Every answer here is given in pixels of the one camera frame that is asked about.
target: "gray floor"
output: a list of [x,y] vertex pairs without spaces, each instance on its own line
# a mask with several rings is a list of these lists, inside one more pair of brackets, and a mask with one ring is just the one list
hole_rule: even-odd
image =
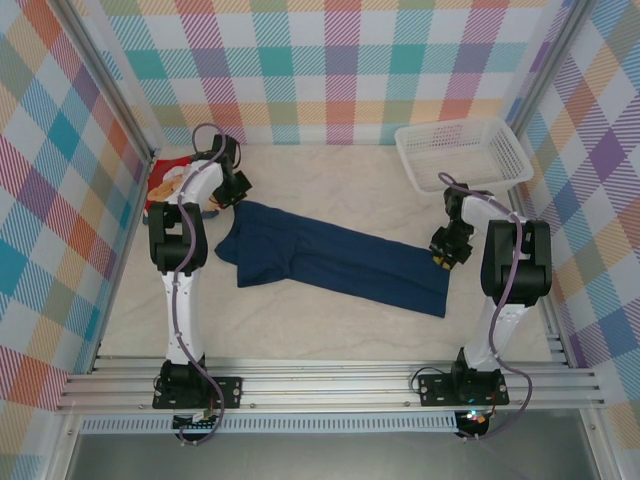
[[[496,420],[504,421],[506,414]],[[170,435],[87,435],[71,480],[598,478],[578,412],[528,412],[484,444],[450,434],[221,434],[201,447]]]

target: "purple cable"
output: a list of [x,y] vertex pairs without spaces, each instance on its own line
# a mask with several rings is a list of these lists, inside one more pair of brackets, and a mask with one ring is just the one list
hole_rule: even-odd
[[178,345],[180,345],[180,348],[182,349],[186,357],[189,359],[189,361],[196,368],[196,370],[198,370],[200,375],[202,375],[213,386],[213,388],[216,391],[216,394],[220,398],[220,414],[216,419],[216,423],[213,425],[213,428],[211,429],[211,431],[207,433],[207,435],[205,435],[199,442],[197,440],[194,440],[192,442],[184,438],[184,435],[182,433],[184,430],[184,427],[182,427],[178,431],[178,437],[180,438],[180,440],[182,440],[182,444],[193,445],[193,446],[198,446],[199,444],[209,441],[211,437],[213,437],[213,434],[216,432],[216,430],[218,430],[218,428],[220,427],[220,423],[222,422],[222,417],[224,416],[224,395],[222,393],[222,390],[220,389],[220,385],[218,385],[218,383],[213,379],[213,377],[211,377],[211,375],[209,375],[207,371],[204,368],[202,368],[202,366],[200,366],[200,364],[198,363],[198,360],[193,358],[193,355],[191,355],[191,352],[189,352],[189,349],[187,348],[184,341],[182,340],[182,332],[178,327],[178,285],[179,285],[178,274],[182,271],[184,267],[187,266],[187,264],[191,260],[191,257],[193,257],[193,254],[196,250],[196,229],[193,225],[193,222],[189,218],[189,214],[185,210],[184,206],[182,206],[182,198],[184,197],[184,192],[187,190],[187,188],[189,187],[193,179],[205,168],[208,168],[214,163],[216,163],[216,160],[220,158],[227,144],[227,137],[220,127],[218,127],[213,123],[201,123],[200,125],[196,126],[196,128],[193,129],[193,133],[191,135],[191,142],[193,143],[193,149],[196,151],[196,153],[199,153],[196,147],[196,132],[202,127],[213,127],[216,130],[218,130],[218,132],[220,133],[220,136],[222,137],[222,145],[220,146],[220,149],[218,150],[218,152],[213,156],[213,158],[211,158],[211,160],[209,160],[207,163],[205,163],[201,167],[197,168],[194,172],[192,172],[187,177],[187,179],[184,181],[184,183],[182,184],[182,187],[178,192],[178,209],[182,214],[182,221],[186,223],[187,228],[189,228],[189,236],[191,238],[191,242],[189,244],[189,251],[187,252],[187,256],[184,257],[184,260],[182,260],[182,263],[180,263],[180,265],[178,265],[178,268],[176,268],[175,271],[173,272],[173,282],[172,282],[173,291],[171,293],[171,315],[173,317],[173,329],[174,329],[174,334],[176,336],[176,340],[178,341]]
[[[509,270],[509,277],[507,278],[507,284],[504,287],[504,292],[502,293],[502,297],[500,297],[500,301],[496,306],[496,311],[493,312],[493,317],[491,317],[491,326],[489,327],[489,347],[491,348],[491,353],[493,353],[493,356],[496,359],[496,362],[498,362],[498,365],[500,365],[502,368],[504,368],[508,372],[515,373],[516,375],[520,375],[527,380],[527,396],[525,397],[524,402],[522,403],[522,406],[520,407],[520,409],[516,412],[515,416],[510,421],[502,424],[500,427],[493,430],[492,432],[487,433],[486,435],[483,435],[482,437],[483,440],[486,440],[488,438],[495,437],[496,435],[498,435],[499,433],[502,433],[511,425],[513,425],[524,413],[525,409],[529,405],[529,402],[531,401],[531,395],[533,394],[533,381],[531,380],[531,377],[526,372],[523,372],[522,370],[518,370],[517,368],[513,368],[507,365],[500,358],[500,355],[498,354],[498,350],[496,349],[495,342],[493,341],[493,334],[495,333],[495,330],[496,330],[496,323],[498,322],[498,316],[500,315],[500,312],[502,311],[504,306],[507,304],[507,299],[509,298],[509,293],[511,292],[511,288],[513,287],[513,282],[515,280],[516,272],[518,270],[518,261],[520,259],[520,251],[522,248],[522,237],[523,237],[522,225],[520,224],[520,219],[518,218],[518,215],[516,215],[514,212],[509,210],[504,205],[502,205],[496,199],[487,197],[486,195],[483,195],[479,192],[474,192],[472,190],[469,190],[468,188],[464,188],[457,185],[456,180],[446,172],[438,173],[438,178],[440,179],[440,181],[442,181],[442,183],[444,183],[448,187],[451,187],[454,190],[467,193],[469,195],[473,195],[474,197],[484,200],[485,202],[489,202],[491,205],[496,207],[502,213],[508,215],[516,224],[516,246],[515,246],[515,253],[513,255],[513,263],[511,264],[511,269]],[[468,437],[479,440],[479,437],[473,437],[471,435],[468,435]]]

